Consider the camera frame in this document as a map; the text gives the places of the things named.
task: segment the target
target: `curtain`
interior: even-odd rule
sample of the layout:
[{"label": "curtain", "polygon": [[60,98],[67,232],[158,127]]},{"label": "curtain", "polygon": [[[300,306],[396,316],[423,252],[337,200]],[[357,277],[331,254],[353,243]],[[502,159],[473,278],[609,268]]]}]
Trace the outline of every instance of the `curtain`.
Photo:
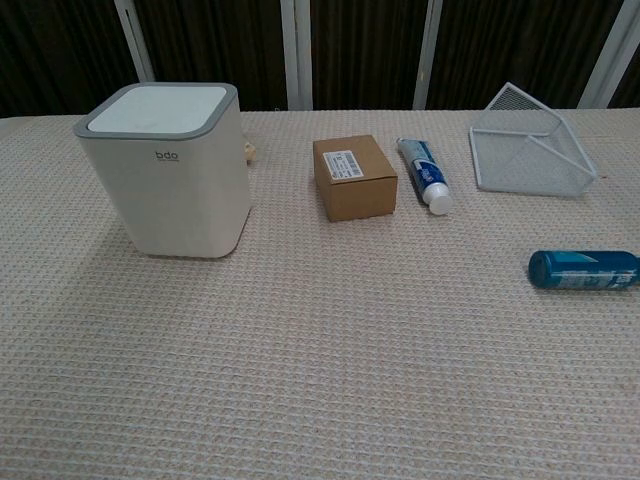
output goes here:
[{"label": "curtain", "polygon": [[87,113],[137,76],[112,0],[0,1],[0,117]]},{"label": "curtain", "polygon": [[640,47],[636,49],[627,71],[624,73],[613,98],[610,108],[640,107]]},{"label": "curtain", "polygon": [[575,108],[622,0],[443,3],[428,109],[482,109],[510,81]]},{"label": "curtain", "polygon": [[156,80],[228,82],[243,110],[287,108],[279,0],[136,0]]},{"label": "curtain", "polygon": [[426,0],[312,0],[314,109],[410,109],[426,12]]}]

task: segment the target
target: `cardboard box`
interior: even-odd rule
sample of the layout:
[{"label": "cardboard box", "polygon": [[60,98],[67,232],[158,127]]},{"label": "cardboard box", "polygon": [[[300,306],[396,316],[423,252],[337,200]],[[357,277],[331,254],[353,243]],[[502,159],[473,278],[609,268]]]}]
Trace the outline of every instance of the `cardboard box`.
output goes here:
[{"label": "cardboard box", "polygon": [[396,209],[398,174],[371,135],[313,142],[313,170],[332,222]]}]

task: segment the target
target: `white mesh organizer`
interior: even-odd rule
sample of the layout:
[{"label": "white mesh organizer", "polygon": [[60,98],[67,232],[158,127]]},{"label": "white mesh organizer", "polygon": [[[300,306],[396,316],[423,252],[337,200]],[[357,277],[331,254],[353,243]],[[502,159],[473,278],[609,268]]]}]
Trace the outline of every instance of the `white mesh organizer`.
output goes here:
[{"label": "white mesh organizer", "polygon": [[596,170],[556,112],[506,83],[469,130],[478,187],[580,195]]}]

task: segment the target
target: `blue spray can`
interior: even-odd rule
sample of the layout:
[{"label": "blue spray can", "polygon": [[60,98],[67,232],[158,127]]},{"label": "blue spray can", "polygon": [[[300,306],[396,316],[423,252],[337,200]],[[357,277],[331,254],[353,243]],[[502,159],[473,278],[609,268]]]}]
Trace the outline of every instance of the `blue spray can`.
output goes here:
[{"label": "blue spray can", "polygon": [[640,280],[640,259],[629,252],[539,250],[529,260],[529,279],[539,288],[626,288]]}]

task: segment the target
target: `blue toothpaste tube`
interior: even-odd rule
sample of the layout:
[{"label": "blue toothpaste tube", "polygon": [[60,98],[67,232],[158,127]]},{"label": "blue toothpaste tube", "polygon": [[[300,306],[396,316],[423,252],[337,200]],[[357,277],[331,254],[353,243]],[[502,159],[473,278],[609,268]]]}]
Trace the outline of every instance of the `blue toothpaste tube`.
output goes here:
[{"label": "blue toothpaste tube", "polygon": [[431,213],[449,213],[453,199],[427,142],[399,138],[396,143],[413,176],[420,198],[429,205]]}]

